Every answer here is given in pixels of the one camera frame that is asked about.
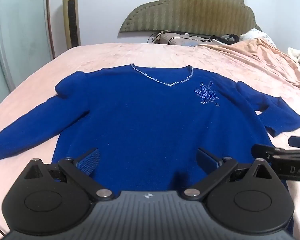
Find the sweater sleeve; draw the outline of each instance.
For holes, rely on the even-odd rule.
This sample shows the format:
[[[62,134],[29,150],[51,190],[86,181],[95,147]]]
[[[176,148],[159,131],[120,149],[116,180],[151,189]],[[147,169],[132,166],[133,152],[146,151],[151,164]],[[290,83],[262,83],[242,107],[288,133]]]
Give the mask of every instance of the sweater sleeve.
[[[237,90],[250,103],[259,115],[268,133],[275,137],[282,132],[290,132],[300,128],[300,115],[293,111],[281,97],[258,92],[243,82],[237,83]]]
[[[33,148],[58,135],[89,111],[83,72],[63,79],[57,95],[38,105],[0,132],[0,160]]]

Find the gray plastic panel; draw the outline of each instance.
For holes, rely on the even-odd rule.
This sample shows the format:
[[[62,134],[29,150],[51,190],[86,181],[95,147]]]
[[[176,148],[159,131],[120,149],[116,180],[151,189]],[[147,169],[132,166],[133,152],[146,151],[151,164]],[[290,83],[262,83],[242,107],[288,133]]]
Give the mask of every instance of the gray plastic panel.
[[[11,232],[5,240],[293,240],[285,231],[268,236],[232,232],[213,221],[203,205],[174,191],[127,192],[99,202],[87,219],[54,236]]]

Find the striped upholstered headboard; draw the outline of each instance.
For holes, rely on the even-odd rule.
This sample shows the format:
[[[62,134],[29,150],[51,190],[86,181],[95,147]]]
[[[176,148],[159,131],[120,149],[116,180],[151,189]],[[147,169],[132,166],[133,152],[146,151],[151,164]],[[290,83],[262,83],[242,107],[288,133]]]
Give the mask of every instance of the striped upholstered headboard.
[[[244,0],[159,0],[134,9],[120,32],[179,31],[222,36],[241,35],[257,26]]]

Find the sweater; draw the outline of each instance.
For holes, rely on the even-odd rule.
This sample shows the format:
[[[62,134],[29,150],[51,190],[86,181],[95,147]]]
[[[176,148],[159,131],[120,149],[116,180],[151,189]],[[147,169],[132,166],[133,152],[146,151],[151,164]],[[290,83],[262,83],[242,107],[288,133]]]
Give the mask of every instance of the sweater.
[[[75,72],[55,90],[0,132],[0,159],[60,134],[52,162],[98,148],[90,176],[114,192],[182,190],[206,176],[199,147],[252,163],[254,144],[272,146],[267,132],[300,127],[281,97],[191,66]]]

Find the pink bedsheet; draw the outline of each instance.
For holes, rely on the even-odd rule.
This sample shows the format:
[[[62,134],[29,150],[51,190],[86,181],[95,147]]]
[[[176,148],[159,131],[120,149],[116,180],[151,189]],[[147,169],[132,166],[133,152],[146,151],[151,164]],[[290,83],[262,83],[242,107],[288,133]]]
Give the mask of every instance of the pink bedsheet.
[[[19,85],[0,104],[0,131],[55,95],[55,85],[71,73],[91,72],[132,62],[147,67],[192,65],[213,71],[234,81],[243,81],[263,93],[281,96],[300,114],[300,71],[297,65],[262,39],[242,41],[231,46],[99,44],[65,52]],[[275,146],[288,149],[291,135],[300,136],[300,129],[271,140]],[[44,163],[51,162],[57,139],[58,136],[20,155],[0,161],[0,229],[3,231],[8,231],[1,213],[4,196],[29,160],[39,157]],[[300,239],[300,182],[288,182],[288,186],[295,203],[294,236]]]

